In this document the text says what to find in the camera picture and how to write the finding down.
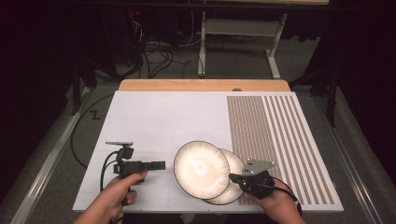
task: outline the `desk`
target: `desk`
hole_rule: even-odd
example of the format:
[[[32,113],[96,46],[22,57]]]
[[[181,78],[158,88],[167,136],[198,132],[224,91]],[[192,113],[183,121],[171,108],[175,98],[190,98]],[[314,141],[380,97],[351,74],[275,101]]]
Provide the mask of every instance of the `desk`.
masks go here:
[[[282,5],[328,5],[328,0],[215,0],[215,2],[239,2],[239,3],[262,3],[262,4],[282,4]],[[270,65],[273,78],[280,78],[276,66],[275,52],[283,27],[285,26],[288,14],[283,13],[279,21],[239,21],[239,20],[220,20],[207,19],[206,12],[202,13],[201,26],[201,47],[199,51],[198,76],[205,75],[206,66],[206,34],[217,35],[253,35],[253,36],[270,36],[273,38],[273,44],[270,49],[265,50],[265,56]]]
[[[251,122],[253,117],[263,119]],[[270,173],[295,189],[305,212],[343,210],[287,82],[227,79],[122,81],[73,210],[85,210],[99,193],[105,157],[119,149],[106,145],[106,141],[134,141],[133,161],[166,161],[166,170],[150,172],[144,184],[134,187],[139,199],[125,207],[125,213],[262,212],[246,195],[230,204],[213,205],[191,197],[178,185],[173,174],[174,157],[180,147],[193,140],[231,150],[242,161],[275,161],[277,166]],[[107,169],[105,184],[112,177],[111,169]]]

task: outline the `metal floor strip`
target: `metal floor strip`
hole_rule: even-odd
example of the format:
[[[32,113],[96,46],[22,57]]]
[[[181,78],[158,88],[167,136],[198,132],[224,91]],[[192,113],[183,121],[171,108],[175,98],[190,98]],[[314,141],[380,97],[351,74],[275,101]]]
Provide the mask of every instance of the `metal floor strip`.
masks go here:
[[[15,214],[14,218],[12,218],[11,224],[22,224],[26,223],[32,215],[35,206],[38,200],[41,197],[44,189],[46,188],[47,184],[50,181],[50,177],[55,170],[55,167],[62,157],[64,152],[64,144],[66,143],[67,139],[70,136],[74,126],[78,118],[81,116],[81,108],[84,108],[84,105],[87,104],[89,96],[92,94],[92,91],[89,91],[88,88],[85,88],[84,92],[81,94],[81,106],[76,113],[75,116],[71,117],[67,122],[67,126],[64,129],[64,132],[58,142],[56,143],[55,147],[50,151],[48,157],[44,161],[43,166],[41,167],[38,175],[35,178],[32,186],[30,187],[29,191],[27,192],[26,196],[24,197],[17,213]]]
[[[361,208],[366,215],[367,220],[369,223],[376,224],[376,223],[383,223],[381,220],[380,215],[375,209],[375,205],[373,204],[371,197],[367,191],[366,186],[361,180],[356,168],[350,159],[346,148],[344,147],[341,138],[337,132],[337,130],[332,127],[330,122],[326,117],[326,106],[323,101],[319,97],[314,97],[314,102],[318,109],[322,112],[321,115],[325,119],[325,123],[329,128],[332,138],[334,139],[335,144],[337,145],[337,153],[338,156],[341,158],[341,163],[346,171],[346,175],[349,179],[349,182],[352,185],[353,190],[355,191],[356,197],[358,198]]]

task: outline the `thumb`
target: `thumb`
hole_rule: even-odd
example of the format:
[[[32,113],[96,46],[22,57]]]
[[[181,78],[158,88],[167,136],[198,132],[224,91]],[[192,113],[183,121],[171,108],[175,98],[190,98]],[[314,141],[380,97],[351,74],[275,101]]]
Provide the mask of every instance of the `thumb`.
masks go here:
[[[122,181],[122,185],[125,188],[129,188],[131,187],[134,183],[136,183],[137,181],[145,178],[148,175],[147,171],[143,171],[140,174],[133,174],[133,175],[128,175],[127,177],[123,178]]]

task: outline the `hand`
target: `hand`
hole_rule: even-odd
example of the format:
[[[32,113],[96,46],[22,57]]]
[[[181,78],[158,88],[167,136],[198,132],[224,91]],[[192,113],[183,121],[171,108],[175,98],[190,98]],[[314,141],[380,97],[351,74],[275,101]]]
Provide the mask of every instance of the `hand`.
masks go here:
[[[106,223],[122,212],[121,201],[126,197],[128,204],[134,204],[137,192],[128,192],[129,187],[145,178],[148,172],[133,174],[120,179],[115,177],[107,187],[96,197],[87,210],[78,217],[77,223]]]
[[[289,189],[280,181],[275,179],[275,186],[289,191]],[[259,204],[268,217],[280,224],[304,223],[294,200],[285,192],[274,190],[269,196],[259,200],[258,198],[248,195],[254,202]]]

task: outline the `plate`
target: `plate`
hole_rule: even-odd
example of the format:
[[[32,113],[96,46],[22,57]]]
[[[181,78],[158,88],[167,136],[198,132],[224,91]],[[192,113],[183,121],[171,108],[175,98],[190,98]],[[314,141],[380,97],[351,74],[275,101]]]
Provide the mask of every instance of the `plate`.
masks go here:
[[[239,175],[244,168],[244,163],[233,154],[231,151],[220,148],[220,151],[224,154],[225,158],[227,158],[228,163],[230,164],[230,172],[231,174]],[[230,184],[228,185],[227,189],[224,190],[220,194],[220,196],[205,200],[207,203],[213,204],[227,204],[232,203],[233,201],[237,200],[244,191],[239,188],[239,185],[233,183],[230,180]]]
[[[230,165],[224,154],[204,141],[193,141],[175,156],[175,177],[191,196],[199,199],[218,197],[230,183]]]

